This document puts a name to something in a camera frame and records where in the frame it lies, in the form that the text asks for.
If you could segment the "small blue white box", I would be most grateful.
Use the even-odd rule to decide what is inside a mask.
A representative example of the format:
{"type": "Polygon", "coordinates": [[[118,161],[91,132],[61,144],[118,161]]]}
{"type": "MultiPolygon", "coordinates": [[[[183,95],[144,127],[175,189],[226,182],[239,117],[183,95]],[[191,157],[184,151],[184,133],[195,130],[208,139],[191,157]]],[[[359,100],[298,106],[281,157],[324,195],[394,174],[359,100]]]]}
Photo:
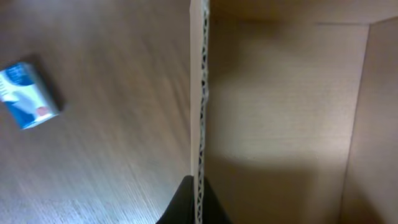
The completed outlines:
{"type": "Polygon", "coordinates": [[[1,102],[21,129],[36,127],[60,113],[43,79],[26,62],[1,70],[1,102]]]}

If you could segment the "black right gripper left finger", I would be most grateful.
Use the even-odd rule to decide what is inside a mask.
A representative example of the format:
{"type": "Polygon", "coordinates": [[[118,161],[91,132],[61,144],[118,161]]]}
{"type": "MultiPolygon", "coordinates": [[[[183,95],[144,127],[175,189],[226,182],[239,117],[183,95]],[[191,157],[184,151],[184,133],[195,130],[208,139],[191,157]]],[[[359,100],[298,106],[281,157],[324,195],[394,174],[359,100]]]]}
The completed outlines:
{"type": "Polygon", "coordinates": [[[194,178],[186,175],[156,224],[194,224],[194,178]]]}

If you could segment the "brown cardboard box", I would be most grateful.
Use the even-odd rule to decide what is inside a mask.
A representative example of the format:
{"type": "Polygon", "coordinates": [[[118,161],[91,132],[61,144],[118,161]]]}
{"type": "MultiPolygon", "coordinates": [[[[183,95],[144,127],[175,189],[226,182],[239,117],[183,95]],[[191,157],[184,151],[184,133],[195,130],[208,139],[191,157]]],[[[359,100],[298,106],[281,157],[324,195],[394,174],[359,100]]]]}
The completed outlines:
{"type": "Polygon", "coordinates": [[[397,222],[397,0],[190,3],[195,223],[397,222]]]}

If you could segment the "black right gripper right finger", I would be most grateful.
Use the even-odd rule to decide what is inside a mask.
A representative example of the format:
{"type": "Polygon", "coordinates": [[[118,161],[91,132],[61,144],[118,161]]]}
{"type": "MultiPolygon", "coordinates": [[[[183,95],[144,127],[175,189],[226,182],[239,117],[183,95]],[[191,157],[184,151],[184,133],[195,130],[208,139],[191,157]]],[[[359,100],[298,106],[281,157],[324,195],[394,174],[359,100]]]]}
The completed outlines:
{"type": "Polygon", "coordinates": [[[207,178],[204,178],[203,224],[232,224],[207,178]]]}

